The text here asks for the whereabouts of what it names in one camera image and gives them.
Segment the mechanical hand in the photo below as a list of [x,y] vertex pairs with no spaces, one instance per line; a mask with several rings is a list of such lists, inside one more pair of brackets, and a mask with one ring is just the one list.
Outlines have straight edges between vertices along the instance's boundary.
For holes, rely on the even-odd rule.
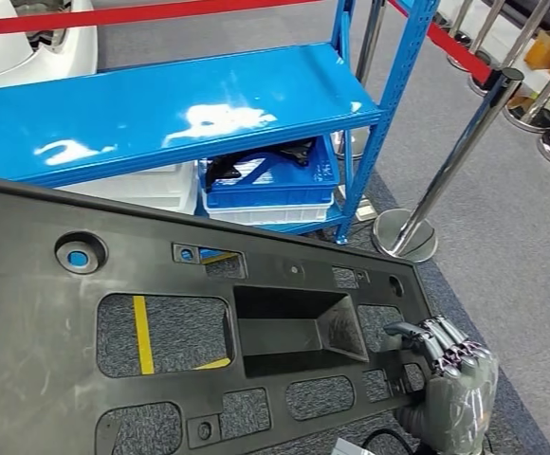
[[433,371],[423,403],[395,412],[402,427],[446,455],[482,453],[498,379],[495,355],[442,316],[384,331],[391,347],[422,354]]

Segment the black plastic panel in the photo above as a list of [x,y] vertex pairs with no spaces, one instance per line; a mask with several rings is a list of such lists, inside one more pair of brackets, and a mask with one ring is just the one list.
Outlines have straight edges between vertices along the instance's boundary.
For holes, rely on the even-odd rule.
[[[246,278],[209,276],[199,260],[203,247],[240,252]],[[87,261],[63,264],[71,252]],[[357,287],[337,287],[333,266],[353,270]],[[391,277],[403,292],[392,289]],[[108,377],[98,367],[96,324],[98,304],[115,294],[221,300],[232,361]],[[431,315],[411,264],[0,181],[0,454],[110,454],[117,428],[129,425],[113,410],[163,403],[179,411],[180,422],[171,424],[180,428],[180,441],[166,444],[178,446],[175,453],[238,454],[415,399],[404,365],[417,363],[427,375],[424,362],[407,351],[368,350],[359,305],[393,307],[415,323]],[[374,370],[383,371],[389,393],[369,397],[364,373]],[[289,386],[333,376],[351,383],[349,409],[300,421],[290,414]],[[269,416],[261,422],[270,426],[241,437],[230,423],[221,428],[225,395],[250,390],[266,398]]]

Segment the blue tray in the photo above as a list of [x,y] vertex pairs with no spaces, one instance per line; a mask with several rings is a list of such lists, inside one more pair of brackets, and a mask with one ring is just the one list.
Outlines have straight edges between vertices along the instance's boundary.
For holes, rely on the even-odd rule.
[[[209,162],[202,159],[199,163],[203,189]],[[329,135],[316,137],[306,167],[258,152],[240,160],[235,169],[241,177],[216,180],[205,195],[206,204],[211,209],[325,204],[332,201],[332,191],[340,180]]]

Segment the yellow floor marking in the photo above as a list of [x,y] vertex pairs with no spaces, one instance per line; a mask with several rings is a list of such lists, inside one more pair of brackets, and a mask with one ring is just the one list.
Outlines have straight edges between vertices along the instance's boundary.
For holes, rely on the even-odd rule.
[[136,319],[136,335],[138,338],[138,356],[142,374],[153,374],[153,353],[150,351],[150,337],[148,334],[148,318],[146,316],[144,296],[134,296],[134,315]]
[[214,368],[223,368],[230,363],[227,357],[221,358],[220,360],[215,360],[214,362],[206,363],[206,365],[201,365],[200,367],[193,368],[193,370],[211,370]]
[[201,260],[201,264],[206,265],[206,264],[217,263],[218,261],[224,261],[224,259],[234,258],[236,256],[237,256],[237,253],[231,253],[229,251],[225,251],[224,253],[218,254],[218,256],[212,256],[212,258],[203,259],[203,260]]

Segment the red barrier rope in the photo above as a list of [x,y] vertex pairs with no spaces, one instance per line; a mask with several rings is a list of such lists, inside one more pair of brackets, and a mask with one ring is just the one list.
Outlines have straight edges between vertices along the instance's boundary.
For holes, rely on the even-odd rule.
[[[389,3],[394,5],[404,16],[407,16],[407,12],[395,0],[389,0]],[[490,68],[488,65],[475,57],[474,54],[469,53],[466,48],[457,43],[451,36],[448,36],[447,33],[435,24],[431,24],[429,26],[427,36],[431,38],[434,45],[441,47],[446,54],[466,68],[480,82],[485,82],[489,75]]]
[[314,1],[318,0],[197,0],[183,3],[105,8],[94,11],[56,12],[0,19],[0,33],[126,24],[129,22],[154,21],[242,9],[278,7]]

